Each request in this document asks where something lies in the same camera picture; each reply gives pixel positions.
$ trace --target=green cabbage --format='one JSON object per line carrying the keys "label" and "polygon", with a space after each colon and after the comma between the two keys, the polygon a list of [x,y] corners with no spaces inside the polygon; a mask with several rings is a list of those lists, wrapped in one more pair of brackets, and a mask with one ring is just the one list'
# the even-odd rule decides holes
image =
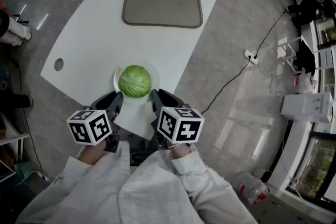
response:
{"label": "green cabbage", "polygon": [[129,66],[119,78],[119,89],[128,97],[140,98],[152,88],[151,75],[141,66]]}

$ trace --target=white shirt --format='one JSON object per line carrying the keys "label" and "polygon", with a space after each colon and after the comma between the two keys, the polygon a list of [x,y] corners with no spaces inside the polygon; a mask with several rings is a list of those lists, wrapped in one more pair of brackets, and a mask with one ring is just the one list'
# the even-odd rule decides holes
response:
{"label": "white shirt", "polygon": [[95,166],[70,157],[17,223],[256,223],[197,152],[171,160],[169,151],[157,151],[133,174],[129,156],[121,142]]}

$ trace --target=table hole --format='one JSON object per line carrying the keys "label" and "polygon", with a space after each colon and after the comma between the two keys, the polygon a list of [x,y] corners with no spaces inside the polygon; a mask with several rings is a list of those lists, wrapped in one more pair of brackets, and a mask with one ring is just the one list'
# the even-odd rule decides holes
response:
{"label": "table hole", "polygon": [[54,69],[56,71],[61,71],[64,65],[64,61],[62,58],[58,58],[54,63]]}

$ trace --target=black and white cube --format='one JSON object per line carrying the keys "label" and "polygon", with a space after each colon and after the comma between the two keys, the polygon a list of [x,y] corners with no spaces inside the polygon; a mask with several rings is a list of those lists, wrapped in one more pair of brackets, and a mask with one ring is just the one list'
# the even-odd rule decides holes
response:
{"label": "black and white cube", "polygon": [[171,143],[195,143],[204,118],[196,109],[162,107],[157,131]]}
{"label": "black and white cube", "polygon": [[97,145],[112,133],[105,110],[79,110],[67,119],[77,144]]}

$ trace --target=floor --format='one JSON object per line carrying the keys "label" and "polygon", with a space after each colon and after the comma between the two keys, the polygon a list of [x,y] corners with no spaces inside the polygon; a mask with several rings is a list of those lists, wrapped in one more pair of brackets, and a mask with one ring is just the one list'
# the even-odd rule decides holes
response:
{"label": "floor", "polygon": [[[10,48],[20,62],[23,90],[34,98],[26,111],[36,151],[50,178],[62,171],[69,155],[76,156],[66,126],[67,117],[81,106],[45,81],[40,72],[65,24],[83,0],[6,0],[13,13],[29,19],[33,37]],[[247,63],[243,51],[255,51],[291,0],[217,0],[175,94],[203,111],[222,86]],[[259,67],[249,64],[204,114],[205,125],[197,148],[204,161],[223,176],[268,169],[282,140],[287,121],[279,114],[285,93],[293,93],[293,77],[279,57],[277,40],[297,33],[284,14],[258,53]],[[17,70],[12,71],[19,92]],[[26,126],[17,112],[19,128]],[[30,140],[25,150],[36,163]]]}

